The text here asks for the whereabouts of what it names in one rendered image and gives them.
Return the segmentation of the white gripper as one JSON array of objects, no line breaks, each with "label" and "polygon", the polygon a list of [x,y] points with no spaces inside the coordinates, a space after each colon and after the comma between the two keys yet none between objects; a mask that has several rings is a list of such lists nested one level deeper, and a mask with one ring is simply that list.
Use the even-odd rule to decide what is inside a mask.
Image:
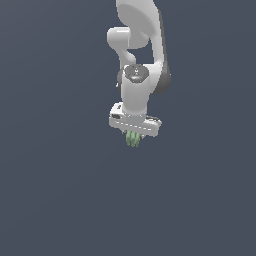
[{"label": "white gripper", "polygon": [[123,133],[127,131],[136,132],[142,136],[158,135],[158,130],[162,121],[157,117],[151,117],[146,114],[139,116],[128,115],[123,112],[123,103],[115,103],[109,113],[109,125],[120,129]]}]

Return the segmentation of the small green object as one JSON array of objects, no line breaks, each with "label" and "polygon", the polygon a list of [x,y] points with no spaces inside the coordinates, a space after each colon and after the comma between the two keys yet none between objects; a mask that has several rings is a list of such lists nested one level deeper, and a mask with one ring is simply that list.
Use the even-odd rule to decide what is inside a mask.
[{"label": "small green object", "polygon": [[140,134],[136,132],[128,131],[126,133],[126,143],[128,146],[136,147],[140,142]]}]

